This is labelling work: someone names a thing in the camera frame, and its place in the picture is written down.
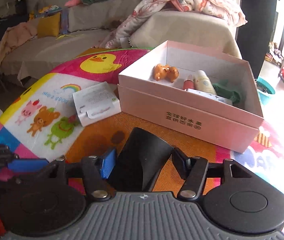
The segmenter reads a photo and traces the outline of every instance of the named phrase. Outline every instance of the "brown balloon dog figurine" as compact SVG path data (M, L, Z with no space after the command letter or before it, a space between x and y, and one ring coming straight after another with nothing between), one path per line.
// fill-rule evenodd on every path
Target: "brown balloon dog figurine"
M156 81L166 78L173 83L178 76L179 76L178 69L176 67L171 67L167 64L166 65L157 64L153 70L153 78Z

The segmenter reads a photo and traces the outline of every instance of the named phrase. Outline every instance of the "pink blanket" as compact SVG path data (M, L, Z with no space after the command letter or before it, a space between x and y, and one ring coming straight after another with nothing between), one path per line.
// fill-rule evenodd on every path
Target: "pink blanket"
M36 34L37 29L29 22L7 28L0 44L0 65L6 55L32 39Z
M120 38L129 37L154 13L160 11L167 2L179 11L204 13L227 21L229 26L239 27L247 23L240 6L233 0L143 0L132 14L99 45L100 48L119 47Z

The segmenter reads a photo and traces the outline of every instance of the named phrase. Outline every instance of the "brown toy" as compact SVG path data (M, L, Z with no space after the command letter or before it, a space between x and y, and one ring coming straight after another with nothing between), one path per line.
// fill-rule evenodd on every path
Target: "brown toy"
M157 64L153 69L153 78L156 81L167 78L170 82L174 82L179 76L179 71L176 67L171 67L169 65Z
M38 114L34 117L34 123L31 123L31 128L26 132L32 132L32 137L39 130L42 132L42 128L50 125L54 119L57 119L60 116L59 112L54 112L54 108L51 107L47 109L46 106L40 108Z

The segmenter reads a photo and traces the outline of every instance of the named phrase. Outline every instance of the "white logo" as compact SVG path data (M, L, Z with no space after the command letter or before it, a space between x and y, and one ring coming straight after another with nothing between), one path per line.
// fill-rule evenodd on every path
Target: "white logo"
M148 195L146 195L146 194L142 194L142 195L140 195L140 198L141 198L141 199L143 199L143 200L144 200L144 199L147 199L148 197L149 197L149 196L148 196Z

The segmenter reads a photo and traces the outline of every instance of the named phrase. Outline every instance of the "yellow pillow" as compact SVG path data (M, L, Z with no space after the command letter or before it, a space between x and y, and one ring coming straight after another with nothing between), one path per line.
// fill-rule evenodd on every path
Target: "yellow pillow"
M60 32L61 13L41 18L38 24L38 38L47 36L57 37Z

